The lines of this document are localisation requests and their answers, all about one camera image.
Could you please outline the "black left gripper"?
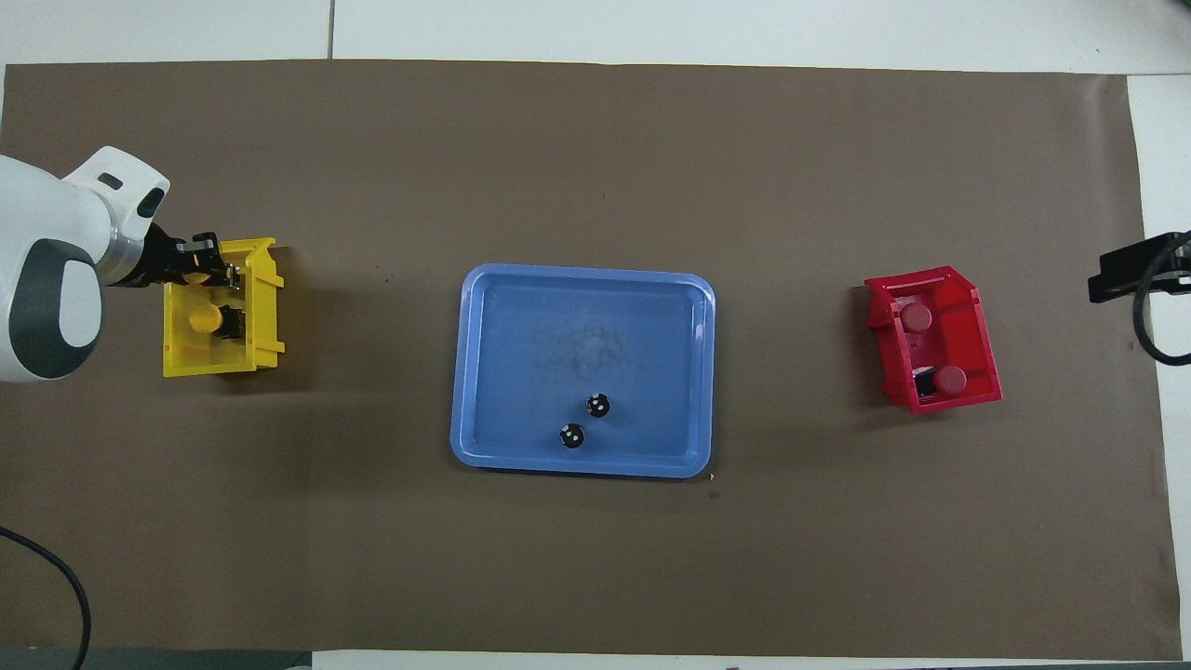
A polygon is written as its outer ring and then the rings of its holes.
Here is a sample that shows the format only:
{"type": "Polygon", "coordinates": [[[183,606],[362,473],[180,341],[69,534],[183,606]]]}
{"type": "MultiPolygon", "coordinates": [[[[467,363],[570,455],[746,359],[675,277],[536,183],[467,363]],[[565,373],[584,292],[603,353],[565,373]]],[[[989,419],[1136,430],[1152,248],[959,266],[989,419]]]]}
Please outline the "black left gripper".
{"type": "Polygon", "coordinates": [[[186,278],[191,270],[212,270],[206,280],[208,288],[226,292],[241,292],[243,288],[241,267],[224,262],[217,234],[195,234],[186,245],[186,242],[167,234],[152,223],[146,230],[138,261],[138,284],[191,284],[186,278]]]}

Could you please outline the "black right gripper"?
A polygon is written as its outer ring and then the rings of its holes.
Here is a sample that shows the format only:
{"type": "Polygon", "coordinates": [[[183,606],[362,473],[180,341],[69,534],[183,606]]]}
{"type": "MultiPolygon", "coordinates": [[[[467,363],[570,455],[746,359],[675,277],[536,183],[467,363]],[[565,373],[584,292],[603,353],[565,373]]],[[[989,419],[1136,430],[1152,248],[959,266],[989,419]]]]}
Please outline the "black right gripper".
{"type": "Polygon", "coordinates": [[[1099,256],[1099,273],[1089,278],[1089,302],[1111,301],[1140,292],[1190,292],[1190,232],[1168,232],[1099,256]]]}

